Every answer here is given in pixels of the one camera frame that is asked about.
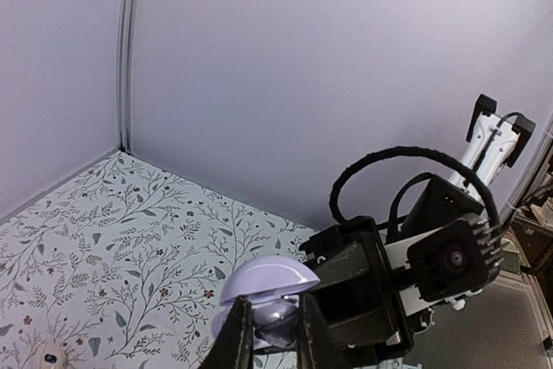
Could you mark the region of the cream earbud charging case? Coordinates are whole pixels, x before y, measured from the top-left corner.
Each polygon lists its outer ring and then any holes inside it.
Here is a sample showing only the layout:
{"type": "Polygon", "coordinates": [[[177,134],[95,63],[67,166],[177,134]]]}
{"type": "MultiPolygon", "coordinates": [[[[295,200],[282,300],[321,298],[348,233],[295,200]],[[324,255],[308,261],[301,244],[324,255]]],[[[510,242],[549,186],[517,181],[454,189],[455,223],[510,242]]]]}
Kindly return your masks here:
{"type": "Polygon", "coordinates": [[[40,352],[40,369],[62,369],[66,360],[65,351],[56,345],[45,344],[40,352]]]}

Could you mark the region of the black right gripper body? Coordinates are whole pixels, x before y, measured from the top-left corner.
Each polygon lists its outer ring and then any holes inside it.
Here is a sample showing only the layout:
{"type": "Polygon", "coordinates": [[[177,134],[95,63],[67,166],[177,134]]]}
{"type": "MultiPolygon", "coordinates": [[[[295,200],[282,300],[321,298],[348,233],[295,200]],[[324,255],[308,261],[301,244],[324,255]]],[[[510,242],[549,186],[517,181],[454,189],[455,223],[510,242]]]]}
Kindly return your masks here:
{"type": "Polygon", "coordinates": [[[330,226],[299,250],[320,279],[310,292],[349,362],[381,363],[413,349],[414,334],[373,218],[330,226]]]}

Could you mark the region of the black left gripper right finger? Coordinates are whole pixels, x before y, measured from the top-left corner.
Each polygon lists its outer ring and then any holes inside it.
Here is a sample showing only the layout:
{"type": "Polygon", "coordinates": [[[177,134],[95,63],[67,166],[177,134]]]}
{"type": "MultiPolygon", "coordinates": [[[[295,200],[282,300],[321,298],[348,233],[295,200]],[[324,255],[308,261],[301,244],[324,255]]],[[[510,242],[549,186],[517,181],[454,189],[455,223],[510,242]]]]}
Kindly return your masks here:
{"type": "Polygon", "coordinates": [[[299,303],[296,359],[301,369],[352,368],[334,344],[326,320],[313,296],[303,295],[299,303]]]}

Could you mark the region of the purple round case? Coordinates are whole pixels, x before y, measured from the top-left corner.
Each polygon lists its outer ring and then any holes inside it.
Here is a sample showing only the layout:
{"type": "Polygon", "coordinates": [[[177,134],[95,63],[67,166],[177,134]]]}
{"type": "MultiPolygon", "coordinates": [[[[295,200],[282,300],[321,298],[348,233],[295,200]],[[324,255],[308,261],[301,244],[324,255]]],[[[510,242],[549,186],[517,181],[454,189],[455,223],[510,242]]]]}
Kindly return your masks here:
{"type": "MultiPolygon", "coordinates": [[[[223,310],[212,320],[212,337],[218,336],[237,297],[245,296],[251,303],[252,312],[260,305],[280,299],[294,303],[299,311],[300,295],[319,282],[320,278],[307,265],[294,258],[269,255],[246,261],[224,283],[219,296],[219,305],[223,310]]],[[[253,346],[256,350],[267,347],[285,349],[292,347],[295,342],[296,334],[289,344],[275,344],[261,340],[254,334],[253,326],[253,346]]]]}

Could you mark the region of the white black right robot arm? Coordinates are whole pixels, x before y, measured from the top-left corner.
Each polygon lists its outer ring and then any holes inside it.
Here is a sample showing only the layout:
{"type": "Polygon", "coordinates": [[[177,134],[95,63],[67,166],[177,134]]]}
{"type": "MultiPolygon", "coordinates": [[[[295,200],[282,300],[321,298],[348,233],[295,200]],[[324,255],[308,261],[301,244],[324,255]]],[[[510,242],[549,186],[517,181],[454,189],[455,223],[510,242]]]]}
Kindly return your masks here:
{"type": "Polygon", "coordinates": [[[397,146],[364,156],[340,175],[329,199],[334,225],[302,244],[320,278],[310,293],[321,313],[303,316],[303,341],[327,329],[321,351],[349,367],[401,358],[430,323],[434,306],[461,309],[497,278],[505,228],[489,185],[518,160],[535,125],[519,112],[499,116],[496,108],[494,99],[477,99],[461,159],[397,146]],[[368,216],[347,219],[339,208],[346,183],[362,169],[400,156],[438,162],[452,174],[413,177],[410,184],[421,183],[424,190],[405,216],[398,213],[403,197],[397,194],[385,223],[368,216]]]}

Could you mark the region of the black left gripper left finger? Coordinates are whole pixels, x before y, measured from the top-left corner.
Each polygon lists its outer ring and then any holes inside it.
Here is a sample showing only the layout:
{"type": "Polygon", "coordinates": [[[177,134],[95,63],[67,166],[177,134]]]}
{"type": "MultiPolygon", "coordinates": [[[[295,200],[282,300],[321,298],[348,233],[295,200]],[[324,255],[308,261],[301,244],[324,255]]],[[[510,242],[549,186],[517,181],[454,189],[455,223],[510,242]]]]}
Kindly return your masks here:
{"type": "Polygon", "coordinates": [[[201,369],[252,369],[253,312],[245,296],[235,299],[201,369]]]}

